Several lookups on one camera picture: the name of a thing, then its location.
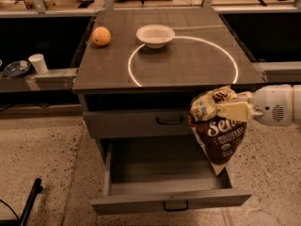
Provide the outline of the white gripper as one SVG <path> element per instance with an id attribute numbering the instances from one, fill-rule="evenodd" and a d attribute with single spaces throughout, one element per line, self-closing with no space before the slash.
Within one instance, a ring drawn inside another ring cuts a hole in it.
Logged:
<path id="1" fill-rule="evenodd" d="M 217 104 L 216 115 L 232 121 L 249 121 L 252 117 L 247 102 L 253 100 L 250 91 L 237 93 L 235 103 Z M 260 115 L 255 120 L 268 126 L 288 126 L 293 123 L 293 87 L 273 85 L 254 93 L 254 106 Z"/>

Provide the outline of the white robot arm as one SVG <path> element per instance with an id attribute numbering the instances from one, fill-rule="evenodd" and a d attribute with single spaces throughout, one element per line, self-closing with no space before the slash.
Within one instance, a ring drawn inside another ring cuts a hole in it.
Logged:
<path id="1" fill-rule="evenodd" d="M 215 108 L 217 116 L 234 121 L 254 119 L 267 126 L 289 126 L 301 122 L 301 86 L 266 86 L 236 94 Z"/>

